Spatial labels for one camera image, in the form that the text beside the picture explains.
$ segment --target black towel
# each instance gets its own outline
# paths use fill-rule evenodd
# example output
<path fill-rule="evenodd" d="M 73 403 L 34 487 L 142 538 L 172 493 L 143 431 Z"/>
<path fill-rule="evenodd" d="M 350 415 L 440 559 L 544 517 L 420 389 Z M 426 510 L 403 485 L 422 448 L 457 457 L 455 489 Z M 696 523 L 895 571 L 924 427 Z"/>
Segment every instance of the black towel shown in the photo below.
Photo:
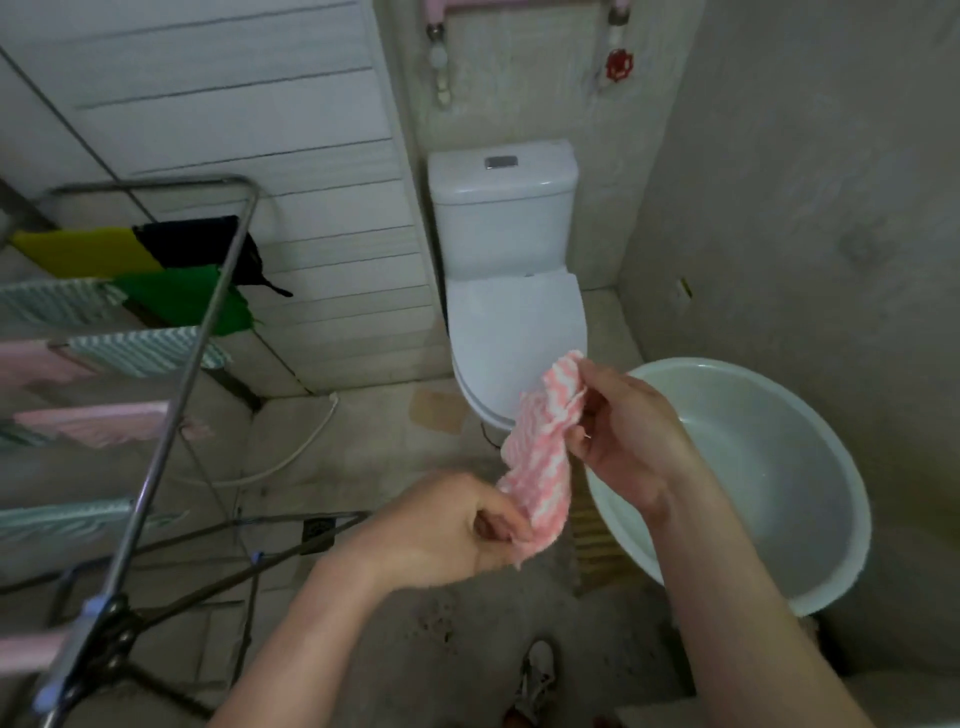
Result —
<path fill-rule="evenodd" d="M 150 255 L 164 268 L 196 268 L 223 265 L 230 240 L 240 224 L 236 215 L 207 217 L 203 220 L 176 220 L 133 228 L 133 234 Z M 247 233 L 243 250 L 233 269 L 234 285 L 265 285 L 281 296 L 292 298 L 290 291 L 277 288 L 263 276 L 263 260 L 256 243 Z"/>

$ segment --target person's left hand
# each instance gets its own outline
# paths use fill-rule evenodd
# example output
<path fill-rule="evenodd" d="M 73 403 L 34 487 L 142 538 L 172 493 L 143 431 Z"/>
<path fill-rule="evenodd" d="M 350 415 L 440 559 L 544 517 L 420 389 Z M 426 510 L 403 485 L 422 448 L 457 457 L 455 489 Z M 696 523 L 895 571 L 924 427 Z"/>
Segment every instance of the person's left hand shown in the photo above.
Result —
<path fill-rule="evenodd" d="M 533 538 L 505 494 L 469 473 L 433 473 L 349 532 L 337 547 L 371 570 L 383 593 L 434 587 L 517 560 L 512 541 Z"/>

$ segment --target electrical outlet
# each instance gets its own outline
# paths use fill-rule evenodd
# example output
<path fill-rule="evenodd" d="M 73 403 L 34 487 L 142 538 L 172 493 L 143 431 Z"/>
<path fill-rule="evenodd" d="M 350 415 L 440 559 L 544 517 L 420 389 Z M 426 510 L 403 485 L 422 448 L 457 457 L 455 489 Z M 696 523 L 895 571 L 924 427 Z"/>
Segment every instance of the electrical outlet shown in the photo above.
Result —
<path fill-rule="evenodd" d="M 691 303 L 693 303 L 693 289 L 690 288 L 686 279 L 680 276 L 670 289 L 670 304 L 679 316 L 690 308 Z"/>

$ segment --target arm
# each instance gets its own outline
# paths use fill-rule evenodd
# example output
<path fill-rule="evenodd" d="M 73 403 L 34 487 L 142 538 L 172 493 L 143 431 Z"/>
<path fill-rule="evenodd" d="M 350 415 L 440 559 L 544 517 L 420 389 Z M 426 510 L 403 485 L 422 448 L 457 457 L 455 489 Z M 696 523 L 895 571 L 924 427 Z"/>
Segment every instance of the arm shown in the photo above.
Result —
<path fill-rule="evenodd" d="M 646 521 L 710 723 L 869 728 L 669 402 L 592 362 L 582 372 L 587 414 L 567 444 Z"/>
<path fill-rule="evenodd" d="M 212 728 L 326 725 L 350 652 L 386 595 L 512 564 L 510 540 L 532 536 L 505 495 L 463 473 L 426 478 L 354 531 L 317 562 Z"/>

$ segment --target cable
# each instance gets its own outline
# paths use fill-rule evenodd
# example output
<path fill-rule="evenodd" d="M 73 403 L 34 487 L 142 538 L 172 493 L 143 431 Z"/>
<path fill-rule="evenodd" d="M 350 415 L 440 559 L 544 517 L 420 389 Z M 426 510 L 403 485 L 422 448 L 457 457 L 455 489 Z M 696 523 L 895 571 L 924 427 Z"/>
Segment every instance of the cable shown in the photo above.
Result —
<path fill-rule="evenodd" d="M 482 422 L 480 423 L 480 431 L 483 432 L 483 439 L 484 439 L 484 440 L 486 440 L 488 443 L 490 443 L 491 445 L 493 445 L 495 448 L 500 449 L 500 446 L 499 446 L 497 443 L 495 443 L 493 440 L 491 440 L 490 437 L 487 435 L 486 425 L 485 425 L 484 423 L 482 423 Z"/>
<path fill-rule="evenodd" d="M 284 460 L 281 460 L 272 468 L 269 468 L 262 473 L 257 473 L 255 475 L 245 475 L 244 477 L 234 478 L 233 480 L 214 480 L 212 485 L 214 488 L 236 488 L 241 485 L 250 485 L 255 483 L 257 480 L 263 480 L 265 477 L 269 477 L 278 471 L 286 468 L 290 463 L 296 460 L 298 457 L 303 455 L 303 451 L 310 447 L 310 444 L 317 439 L 321 432 L 323 432 L 326 424 L 330 422 L 330 418 L 333 417 L 333 413 L 337 411 L 337 407 L 340 405 L 340 397 L 336 392 L 331 392 L 328 395 L 331 405 L 330 411 L 326 413 L 324 420 L 317 426 L 317 428 L 310 433 L 310 436 L 303 442 L 303 444 L 295 449 L 290 455 L 288 455 Z M 194 480 L 188 477 L 176 477 L 172 476 L 174 480 L 180 483 L 187 483 L 189 485 L 206 485 L 202 480 Z"/>

